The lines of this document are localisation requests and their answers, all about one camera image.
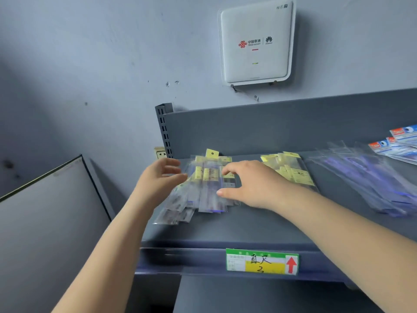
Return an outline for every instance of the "wall outlet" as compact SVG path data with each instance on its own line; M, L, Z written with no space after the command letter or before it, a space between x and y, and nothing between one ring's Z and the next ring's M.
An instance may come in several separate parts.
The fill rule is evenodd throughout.
M155 150L155 155L158 159L166 157L166 151L164 147L155 147L154 150Z

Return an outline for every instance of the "red arrow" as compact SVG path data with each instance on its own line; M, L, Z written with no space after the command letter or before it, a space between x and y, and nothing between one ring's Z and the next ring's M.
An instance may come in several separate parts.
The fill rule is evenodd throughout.
M292 269L294 268L294 266L297 266L297 263L295 262L295 260L291 257L288 262L287 265L289 266L288 268L288 273L292 273Z

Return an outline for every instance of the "forearm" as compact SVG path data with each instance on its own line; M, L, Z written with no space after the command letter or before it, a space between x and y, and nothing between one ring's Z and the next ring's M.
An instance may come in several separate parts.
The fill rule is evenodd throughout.
M129 200L53 313L124 312L149 211Z
M385 312L415 311L416 242L312 191L291 191L284 205L274 207L276 212L310 237Z

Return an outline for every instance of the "hand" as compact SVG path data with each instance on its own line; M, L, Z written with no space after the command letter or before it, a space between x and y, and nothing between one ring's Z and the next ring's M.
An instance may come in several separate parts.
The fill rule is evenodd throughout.
M229 172L239 175L242 186L220 189L217 195L253 207L275 210L277 205L285 203L289 191L301 188L257 160L229 163L223 168L222 174Z
M187 180L187 174L181 173L179 165L180 161L177 159L161 158L148 166L139 178L129 201L149 209L152 213L172 189Z

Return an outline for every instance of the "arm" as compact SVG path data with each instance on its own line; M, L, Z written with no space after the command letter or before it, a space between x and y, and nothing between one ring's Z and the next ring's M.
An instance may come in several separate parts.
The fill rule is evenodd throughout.
M146 224L154 208L187 179L179 165L176 159L163 158L145 169L53 313L125 311Z
M417 243L309 189L258 161L229 163L242 187L218 195L273 210L295 224L384 312L417 310Z

